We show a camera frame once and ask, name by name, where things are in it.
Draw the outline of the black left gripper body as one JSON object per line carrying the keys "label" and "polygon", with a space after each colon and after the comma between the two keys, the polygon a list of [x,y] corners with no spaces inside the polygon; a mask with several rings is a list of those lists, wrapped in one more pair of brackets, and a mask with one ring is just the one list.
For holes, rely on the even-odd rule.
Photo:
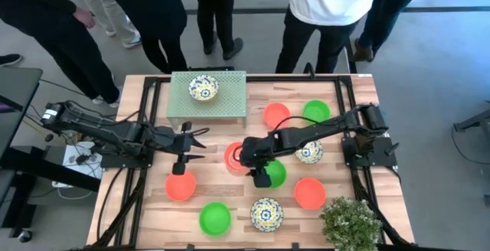
{"label": "black left gripper body", "polygon": [[188,163],[187,152],[191,150],[191,122],[185,122],[181,126],[181,132],[175,133],[170,127],[159,126],[153,130],[153,141],[155,149],[160,152],[166,152],[178,156],[177,161],[172,165],[171,173],[183,175]]}

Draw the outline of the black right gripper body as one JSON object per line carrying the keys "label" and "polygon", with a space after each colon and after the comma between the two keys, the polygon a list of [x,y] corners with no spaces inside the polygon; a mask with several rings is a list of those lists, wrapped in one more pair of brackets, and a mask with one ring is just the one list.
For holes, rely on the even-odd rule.
{"label": "black right gripper body", "polygon": [[255,187],[270,187],[271,180],[265,167],[270,161],[275,161],[277,140],[273,135],[265,138],[247,137],[243,141],[240,152],[240,164],[248,169],[254,169],[251,176]]}

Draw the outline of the orange plastic bowl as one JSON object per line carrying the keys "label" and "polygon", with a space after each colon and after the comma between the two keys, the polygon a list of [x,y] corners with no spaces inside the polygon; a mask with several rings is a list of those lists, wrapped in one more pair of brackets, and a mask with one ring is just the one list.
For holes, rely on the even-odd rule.
{"label": "orange plastic bowl", "polygon": [[170,174],[165,181],[165,193],[173,201],[189,199],[196,188],[195,176],[186,171],[183,175]]}
{"label": "orange plastic bowl", "polygon": [[280,128],[281,122],[290,116],[289,109],[282,103],[270,103],[263,110],[263,121],[269,129]]}
{"label": "orange plastic bowl", "polygon": [[248,173],[249,169],[240,164],[239,155],[242,149],[240,142],[233,142],[227,146],[224,152],[224,164],[227,170],[236,176],[244,176]]}
{"label": "orange plastic bowl", "polygon": [[318,179],[302,178],[296,183],[294,197],[303,209],[317,210],[325,203],[326,192]]}

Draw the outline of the green plastic bowl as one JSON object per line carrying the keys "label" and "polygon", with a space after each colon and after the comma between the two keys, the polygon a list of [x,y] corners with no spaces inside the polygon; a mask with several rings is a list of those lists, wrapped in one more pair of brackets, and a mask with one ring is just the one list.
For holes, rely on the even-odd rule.
{"label": "green plastic bowl", "polygon": [[199,215],[201,230],[208,236],[223,236],[230,228],[230,209],[220,202],[206,204]]}
{"label": "green plastic bowl", "polygon": [[281,161],[270,161],[265,169],[271,180],[271,188],[278,188],[285,182],[287,172],[286,167]]}
{"label": "green plastic bowl", "polygon": [[329,106],[318,99],[308,101],[302,111],[302,116],[307,118],[306,122],[312,124],[316,122],[324,122],[330,118]]}

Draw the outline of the yellow blue floral bowl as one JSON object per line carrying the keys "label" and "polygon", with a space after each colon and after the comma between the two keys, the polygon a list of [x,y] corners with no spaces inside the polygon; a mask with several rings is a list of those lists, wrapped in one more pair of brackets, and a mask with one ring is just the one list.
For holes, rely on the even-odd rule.
{"label": "yellow blue floral bowl", "polygon": [[207,74],[195,77],[188,87],[189,94],[197,101],[212,100],[218,93],[220,85],[218,81]]}
{"label": "yellow blue floral bowl", "polygon": [[283,207],[271,197],[262,197],[253,203],[250,209],[250,219],[252,225],[259,231],[274,232],[283,224]]}
{"label": "yellow blue floral bowl", "polygon": [[308,142],[295,152],[295,157],[302,163],[313,165],[318,163],[324,154],[322,143],[319,140]]}

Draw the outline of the green perforated metal rack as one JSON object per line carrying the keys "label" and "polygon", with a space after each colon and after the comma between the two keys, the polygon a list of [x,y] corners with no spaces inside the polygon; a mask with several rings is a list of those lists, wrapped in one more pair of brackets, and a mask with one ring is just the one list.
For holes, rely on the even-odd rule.
{"label": "green perforated metal rack", "polygon": [[[214,77],[219,85],[210,101],[197,101],[188,91],[189,83],[199,75]],[[244,71],[188,71],[171,75],[166,118],[173,128],[189,119],[247,117],[247,75]]]}

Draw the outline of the white power strip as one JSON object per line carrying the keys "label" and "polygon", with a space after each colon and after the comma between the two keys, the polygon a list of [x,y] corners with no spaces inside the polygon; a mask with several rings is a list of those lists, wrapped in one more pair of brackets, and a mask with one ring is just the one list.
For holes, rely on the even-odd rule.
{"label": "white power strip", "polygon": [[73,171],[101,179],[103,156],[93,151],[94,146],[94,142],[78,142],[75,145],[67,145],[62,165]]}

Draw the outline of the small green potted plant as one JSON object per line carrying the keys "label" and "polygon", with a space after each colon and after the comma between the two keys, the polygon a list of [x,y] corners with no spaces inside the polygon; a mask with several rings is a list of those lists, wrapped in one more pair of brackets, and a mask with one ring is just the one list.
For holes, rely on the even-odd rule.
{"label": "small green potted plant", "polygon": [[382,222],[365,200],[334,198],[320,214],[322,234],[337,251],[378,251]]}

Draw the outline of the person's hand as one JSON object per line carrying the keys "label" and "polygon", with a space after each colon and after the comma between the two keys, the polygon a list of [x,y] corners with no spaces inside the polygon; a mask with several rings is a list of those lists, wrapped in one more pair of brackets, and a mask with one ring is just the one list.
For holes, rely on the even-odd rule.
{"label": "person's hand", "polygon": [[86,28],[93,28],[96,24],[93,15],[90,11],[82,8],[77,8],[73,16],[81,22]]}

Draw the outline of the black desk top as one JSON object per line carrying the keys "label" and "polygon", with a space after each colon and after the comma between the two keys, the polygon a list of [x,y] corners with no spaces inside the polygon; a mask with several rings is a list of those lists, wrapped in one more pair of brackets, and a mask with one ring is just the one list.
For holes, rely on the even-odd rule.
{"label": "black desk top", "polygon": [[0,67],[0,158],[34,98],[42,74],[38,68]]}

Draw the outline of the person's shoe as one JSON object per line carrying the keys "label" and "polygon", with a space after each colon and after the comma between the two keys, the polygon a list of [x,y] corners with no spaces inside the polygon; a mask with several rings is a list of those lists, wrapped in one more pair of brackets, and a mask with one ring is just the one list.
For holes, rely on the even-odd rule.
{"label": "person's shoe", "polygon": [[0,55],[0,67],[6,67],[20,62],[23,56],[20,54]]}

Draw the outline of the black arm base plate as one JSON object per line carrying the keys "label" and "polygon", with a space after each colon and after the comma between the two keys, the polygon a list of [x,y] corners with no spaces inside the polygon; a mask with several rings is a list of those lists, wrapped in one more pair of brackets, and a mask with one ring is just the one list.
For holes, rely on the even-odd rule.
{"label": "black arm base plate", "polygon": [[122,156],[122,155],[104,155],[100,167],[108,168],[150,168],[153,163],[153,154],[141,156]]}
{"label": "black arm base plate", "polygon": [[398,143],[391,138],[376,137],[362,143],[358,137],[344,138],[341,141],[345,164],[350,167],[394,167],[397,166],[394,151]]}

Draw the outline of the black desk leg frame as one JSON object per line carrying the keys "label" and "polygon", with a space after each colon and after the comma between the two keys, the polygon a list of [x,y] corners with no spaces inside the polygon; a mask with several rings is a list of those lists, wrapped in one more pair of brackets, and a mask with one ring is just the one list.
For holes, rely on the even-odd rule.
{"label": "black desk leg frame", "polygon": [[9,229],[18,238],[31,227],[37,206],[29,204],[38,178],[97,192],[100,180],[46,159],[48,150],[36,147],[9,147],[0,158],[0,229]]}

